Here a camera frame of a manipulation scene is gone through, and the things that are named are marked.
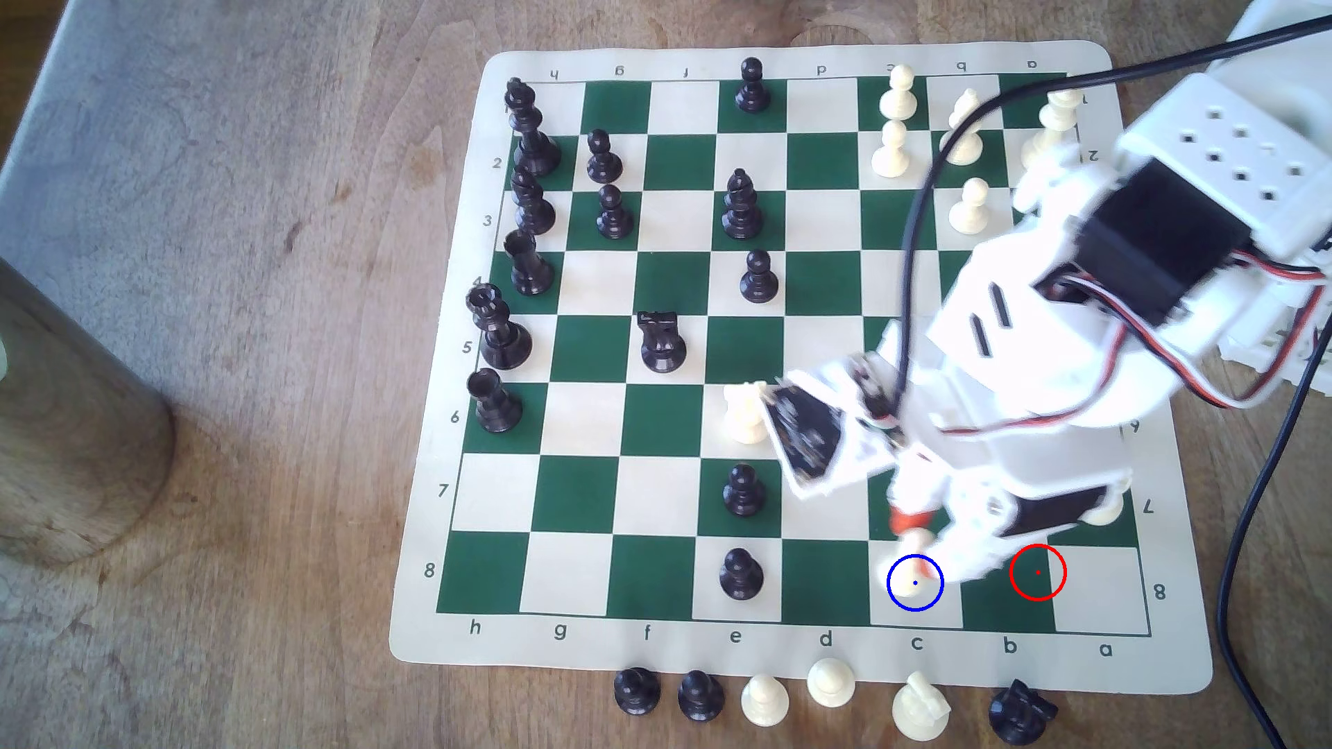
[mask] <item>black chess piece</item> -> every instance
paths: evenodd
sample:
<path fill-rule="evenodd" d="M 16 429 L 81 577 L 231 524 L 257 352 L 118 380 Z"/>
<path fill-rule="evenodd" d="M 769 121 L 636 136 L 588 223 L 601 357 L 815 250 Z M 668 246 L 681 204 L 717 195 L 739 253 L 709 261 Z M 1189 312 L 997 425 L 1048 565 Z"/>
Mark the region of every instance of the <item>black chess piece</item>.
<path fill-rule="evenodd" d="M 597 231 L 609 240 L 625 239 L 634 231 L 634 215 L 623 205 L 623 197 L 615 185 L 605 185 L 598 193 L 601 216 L 597 216 Z"/>
<path fill-rule="evenodd" d="M 1011 746 L 1026 746 L 1046 733 L 1059 708 L 1019 680 L 990 701 L 990 728 Z"/>
<path fill-rule="evenodd" d="M 509 320 L 509 304 L 494 284 L 478 284 L 468 292 L 472 321 L 485 332 L 481 337 L 481 359 L 496 369 L 505 371 L 527 361 L 531 355 L 531 333 Z"/>
<path fill-rule="evenodd" d="M 546 188 L 541 187 L 526 167 L 514 164 L 509 187 L 513 188 L 513 201 L 518 204 L 519 229 L 543 235 L 555 225 L 555 208 L 546 200 Z"/>
<path fill-rule="evenodd" d="M 741 63 L 741 80 L 745 83 L 735 92 L 735 105 L 751 115 L 767 109 L 773 95 L 763 85 L 763 63 L 758 57 L 746 57 Z"/>
<path fill-rule="evenodd" d="M 722 590 L 737 601 L 749 601 L 763 589 L 763 568 L 745 549 L 726 552 L 718 578 Z"/>
<path fill-rule="evenodd" d="M 505 389 L 494 369 L 481 368 L 468 376 L 468 394 L 476 398 L 477 421 L 486 432 L 507 432 L 522 418 L 522 401 Z"/>
<path fill-rule="evenodd" d="M 698 722 L 715 718 L 722 712 L 722 706 L 726 705 L 726 692 L 722 689 L 722 682 L 701 670 L 685 674 L 675 698 L 679 701 L 679 712 L 685 713 L 686 718 Z"/>
<path fill-rule="evenodd" d="M 615 704 L 631 716 L 653 712 L 661 696 L 661 681 L 645 668 L 627 668 L 615 674 Z"/>
<path fill-rule="evenodd" d="M 737 462 L 726 477 L 722 502 L 731 514 L 750 517 L 767 504 L 767 488 L 758 472 L 747 462 Z"/>
<path fill-rule="evenodd" d="M 606 131 L 595 129 L 587 133 L 587 179 L 599 184 L 610 184 L 619 179 L 625 171 L 625 163 L 610 152 L 610 135 Z"/>
<path fill-rule="evenodd" d="M 555 283 L 555 269 L 537 252 L 537 237 L 514 229 L 503 237 L 503 251 L 513 260 L 513 288 L 523 296 L 537 296 Z"/>
<path fill-rule="evenodd" d="M 643 364 L 658 374 L 679 369 L 685 364 L 685 339 L 679 337 L 679 317 L 674 312 L 639 312 L 638 329 L 643 332 L 639 353 Z"/>
<path fill-rule="evenodd" d="M 773 301 L 778 280 L 773 272 L 773 259 L 766 251 L 754 249 L 745 256 L 745 275 L 741 276 L 741 296 L 754 304 Z"/>
<path fill-rule="evenodd" d="M 509 127 L 518 133 L 518 147 L 513 149 L 513 163 L 526 168 L 533 176 L 543 177 L 559 167 L 559 147 L 541 132 L 541 109 L 537 92 L 518 79 L 509 79 L 503 103 L 509 107 Z"/>
<path fill-rule="evenodd" d="M 722 213 L 722 231 L 733 240 L 749 240 L 763 229 L 763 212 L 758 208 L 758 192 L 754 180 L 745 169 L 726 180 L 726 213 Z"/>

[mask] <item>blue circle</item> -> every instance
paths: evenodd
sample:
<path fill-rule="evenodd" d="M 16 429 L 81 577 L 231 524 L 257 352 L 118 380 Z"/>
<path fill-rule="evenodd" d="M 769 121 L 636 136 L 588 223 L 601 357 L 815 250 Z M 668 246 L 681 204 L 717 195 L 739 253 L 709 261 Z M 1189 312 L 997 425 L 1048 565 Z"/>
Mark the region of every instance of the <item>blue circle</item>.
<path fill-rule="evenodd" d="M 926 605 L 923 605 L 920 608 L 911 608 L 911 606 L 903 604 L 902 601 L 899 601 L 898 597 L 892 594 L 892 570 L 896 569 L 899 564 L 902 564 L 902 562 L 904 562 L 904 561 L 907 561 L 908 558 L 912 558 L 912 557 L 922 558 L 922 560 L 932 564 L 934 565 L 934 570 L 939 573 L 939 592 L 935 593 L 932 601 L 930 601 L 928 604 L 926 604 Z M 900 560 L 892 562 L 892 566 L 888 568 L 888 577 L 883 581 L 883 586 L 888 590 L 888 597 L 892 598 L 892 602 L 896 604 L 898 608 L 900 608 L 903 610 L 908 610 L 908 612 L 923 612 L 923 610 L 928 609 L 930 606 L 938 604 L 939 598 L 943 597 L 943 570 L 939 569 L 939 562 L 931 560 L 930 557 L 927 557 L 924 554 L 907 554 L 907 556 L 902 557 Z"/>

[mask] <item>wooden table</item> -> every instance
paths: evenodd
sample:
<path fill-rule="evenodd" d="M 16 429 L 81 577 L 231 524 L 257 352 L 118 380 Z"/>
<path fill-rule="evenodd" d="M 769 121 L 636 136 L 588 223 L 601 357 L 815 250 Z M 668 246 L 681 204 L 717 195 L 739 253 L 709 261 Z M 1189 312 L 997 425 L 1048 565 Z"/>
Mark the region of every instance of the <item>wooden table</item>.
<path fill-rule="evenodd" d="M 514 48 L 1224 39 L 1241 0 L 75 0 L 0 187 L 0 256 L 176 404 L 165 494 L 51 572 L 0 560 L 0 746 L 906 746 L 895 686 L 621 714 L 603 673 L 389 654 L 389 601 L 473 97 Z M 1123 89 L 1138 116 L 1179 75 Z M 1243 368 L 1212 364 L 1236 386 Z M 1280 421 L 1177 397 L 1208 610 Z M 1311 398 L 1249 533 L 1233 630 L 1292 745 L 1332 742 L 1332 461 Z M 1253 746 L 1216 661 L 1189 697 L 1054 694 L 1040 746 Z M 734 698 L 741 680 L 726 680 Z M 935 746 L 995 746 L 946 688 Z"/>

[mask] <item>chess mat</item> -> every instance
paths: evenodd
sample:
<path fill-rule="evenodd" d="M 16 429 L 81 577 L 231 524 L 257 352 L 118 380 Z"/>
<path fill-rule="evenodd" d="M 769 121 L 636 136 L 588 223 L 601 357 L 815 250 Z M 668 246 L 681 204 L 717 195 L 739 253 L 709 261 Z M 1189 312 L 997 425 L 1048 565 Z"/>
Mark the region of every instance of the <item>chess mat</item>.
<path fill-rule="evenodd" d="M 758 115 L 733 101 L 749 55 L 763 60 L 773 93 Z M 868 163 L 892 63 L 915 68 L 918 109 L 906 121 L 911 165 L 883 179 Z M 938 593 L 923 612 L 895 605 L 875 580 L 878 562 L 896 554 L 884 500 L 891 473 L 801 501 L 771 445 L 742 445 L 722 430 L 725 384 L 773 381 L 872 349 L 902 313 L 904 217 L 966 88 L 987 99 L 1108 65 L 1103 49 L 1079 41 L 494 57 L 464 168 L 394 593 L 394 654 L 779 677 L 803 677 L 832 654 L 870 681 L 904 681 L 919 668 L 958 685 L 1205 686 L 1211 654 L 1168 409 L 1127 433 L 1136 481 L 1118 521 L 1052 534 L 1058 556 L 1026 552 L 1011 578 L 1006 566 L 906 601 L 919 606 Z M 558 169 L 539 179 L 557 220 L 537 245 L 555 283 L 534 297 L 513 291 L 501 248 L 515 209 L 507 177 L 517 139 L 502 103 L 510 76 L 533 85 L 541 129 L 562 152 Z M 1011 188 L 1042 104 L 987 116 L 980 159 L 944 169 L 916 259 L 922 319 L 939 308 L 970 249 L 1022 219 Z M 1067 137 L 1098 160 L 1120 123 L 1114 89 L 1092 89 Z M 625 164 L 615 184 L 635 225 L 619 240 L 595 228 L 601 185 L 585 173 L 579 135 L 593 128 L 610 133 Z M 749 241 L 719 224 L 737 167 L 753 176 L 765 215 Z M 971 176 L 991 187 L 990 223 L 963 236 L 947 211 Z M 738 291 L 754 248 L 771 253 L 781 279 L 763 305 Z M 500 287 L 534 341 L 525 364 L 501 372 L 523 402 L 522 421 L 503 434 L 480 428 L 464 386 L 485 365 L 464 304 L 482 281 Z M 678 371 L 642 364 L 635 311 L 679 315 L 687 357 Z M 731 516 L 721 498 L 737 461 L 767 486 L 766 508 L 750 518 Z M 940 512 L 932 529 L 946 522 Z M 722 557 L 737 546 L 765 572 L 749 601 L 718 584 Z M 1014 582 L 1036 598 L 1063 588 L 1030 601 Z"/>

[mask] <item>red circle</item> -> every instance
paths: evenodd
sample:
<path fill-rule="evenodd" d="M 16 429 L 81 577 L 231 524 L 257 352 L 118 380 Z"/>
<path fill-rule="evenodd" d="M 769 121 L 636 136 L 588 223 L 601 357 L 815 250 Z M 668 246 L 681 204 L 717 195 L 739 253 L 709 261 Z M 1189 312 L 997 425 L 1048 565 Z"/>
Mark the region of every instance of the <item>red circle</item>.
<path fill-rule="evenodd" d="M 1023 593 L 1022 589 L 1018 588 L 1018 581 L 1012 576 L 1012 566 L 1018 564 L 1018 557 L 1020 557 L 1023 552 L 1028 552 L 1031 549 L 1050 549 L 1051 553 L 1059 557 L 1059 565 L 1064 568 L 1063 577 L 1059 580 L 1059 588 L 1056 588 L 1054 593 L 1044 596 L 1042 598 Z M 1047 544 L 1031 544 L 1019 549 L 1018 553 L 1014 554 L 1012 560 L 1008 562 L 1008 582 L 1012 584 L 1012 589 L 1018 590 L 1019 596 L 1027 598 L 1028 601 L 1036 601 L 1036 602 L 1048 601 L 1050 598 L 1054 598 L 1055 596 L 1059 594 L 1060 590 L 1064 589 L 1064 582 L 1068 582 L 1068 562 L 1064 561 L 1064 556 L 1056 552 L 1054 546 Z"/>

